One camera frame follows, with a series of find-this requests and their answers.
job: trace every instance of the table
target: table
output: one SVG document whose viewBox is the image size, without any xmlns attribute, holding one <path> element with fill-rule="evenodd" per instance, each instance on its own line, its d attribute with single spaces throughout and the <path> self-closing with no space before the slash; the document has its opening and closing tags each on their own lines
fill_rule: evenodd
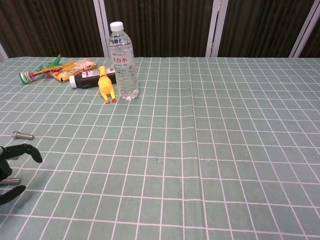
<svg viewBox="0 0 320 240">
<path fill-rule="evenodd" d="M 320 59 L 136 58 L 139 96 L 111 104 L 19 80 L 52 60 L 0 65 L 0 145 L 44 158 L 9 161 L 1 240 L 320 239 Z"/>
</svg>

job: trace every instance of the yellow package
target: yellow package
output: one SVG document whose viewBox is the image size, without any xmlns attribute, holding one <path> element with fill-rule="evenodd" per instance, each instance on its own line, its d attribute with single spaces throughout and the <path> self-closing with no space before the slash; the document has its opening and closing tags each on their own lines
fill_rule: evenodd
<svg viewBox="0 0 320 240">
<path fill-rule="evenodd" d="M 77 75 L 84 71 L 90 71 L 96 67 L 97 64 L 94 61 L 91 61 L 88 58 L 82 58 L 76 62 L 70 62 L 70 64 L 58 71 L 53 71 L 51 76 L 62 83 L 68 81 L 69 77 L 72 75 Z"/>
</svg>

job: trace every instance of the dark wall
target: dark wall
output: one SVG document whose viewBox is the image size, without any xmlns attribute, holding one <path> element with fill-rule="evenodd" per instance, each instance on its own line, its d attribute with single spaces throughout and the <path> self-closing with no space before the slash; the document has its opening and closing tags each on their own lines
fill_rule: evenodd
<svg viewBox="0 0 320 240">
<path fill-rule="evenodd" d="M 314 0 L 229 0 L 218 56 L 287 58 Z"/>
<path fill-rule="evenodd" d="M 213 0 L 104 0 L 108 23 L 121 21 L 137 57 L 204 57 Z"/>
<path fill-rule="evenodd" d="M 1 0 L 8 57 L 103 57 L 92 0 Z"/>
</svg>

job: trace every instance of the yellow rubber chicken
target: yellow rubber chicken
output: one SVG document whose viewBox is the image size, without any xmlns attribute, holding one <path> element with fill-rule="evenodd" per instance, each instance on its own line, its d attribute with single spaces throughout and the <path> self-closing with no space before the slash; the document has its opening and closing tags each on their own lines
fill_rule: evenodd
<svg viewBox="0 0 320 240">
<path fill-rule="evenodd" d="M 98 86 L 99 86 L 100 93 L 107 104 L 110 103 L 108 99 L 108 95 L 111 96 L 112 102 L 114 103 L 116 101 L 115 90 L 114 90 L 114 87 L 112 86 L 110 78 L 107 76 L 106 67 L 104 65 L 101 65 L 99 67 L 99 73 L 100 73 L 100 78 L 98 81 Z"/>
</svg>

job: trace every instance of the bolt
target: bolt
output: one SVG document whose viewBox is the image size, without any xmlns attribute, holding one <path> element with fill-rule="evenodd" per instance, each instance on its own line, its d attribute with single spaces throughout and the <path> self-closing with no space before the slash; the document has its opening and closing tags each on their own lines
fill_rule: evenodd
<svg viewBox="0 0 320 240">
<path fill-rule="evenodd" d="M 28 140 L 33 140 L 35 138 L 35 136 L 31 134 L 25 134 L 19 131 L 13 131 L 11 134 L 11 137 L 13 137 L 14 139 L 28 139 Z"/>
</svg>

